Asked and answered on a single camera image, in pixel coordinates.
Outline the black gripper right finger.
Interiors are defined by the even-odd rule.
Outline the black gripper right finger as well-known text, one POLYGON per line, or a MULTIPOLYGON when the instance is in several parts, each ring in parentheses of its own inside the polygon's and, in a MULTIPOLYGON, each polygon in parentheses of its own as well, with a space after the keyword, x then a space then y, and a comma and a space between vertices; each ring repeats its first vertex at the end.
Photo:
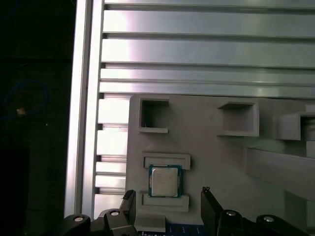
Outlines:
POLYGON ((269 214, 250 221, 239 212, 223 209, 209 187, 201 190, 200 214, 210 236, 306 236, 307 233, 287 221, 269 214))

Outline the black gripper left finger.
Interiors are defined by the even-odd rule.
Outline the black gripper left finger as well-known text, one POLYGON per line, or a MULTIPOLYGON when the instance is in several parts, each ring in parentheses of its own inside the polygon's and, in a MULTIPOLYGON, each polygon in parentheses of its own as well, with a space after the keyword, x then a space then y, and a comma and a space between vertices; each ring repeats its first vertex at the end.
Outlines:
POLYGON ((92 220, 87 215, 70 215, 63 220, 64 236, 137 236, 134 227, 135 200, 134 190, 126 191, 119 208, 104 210, 92 220))

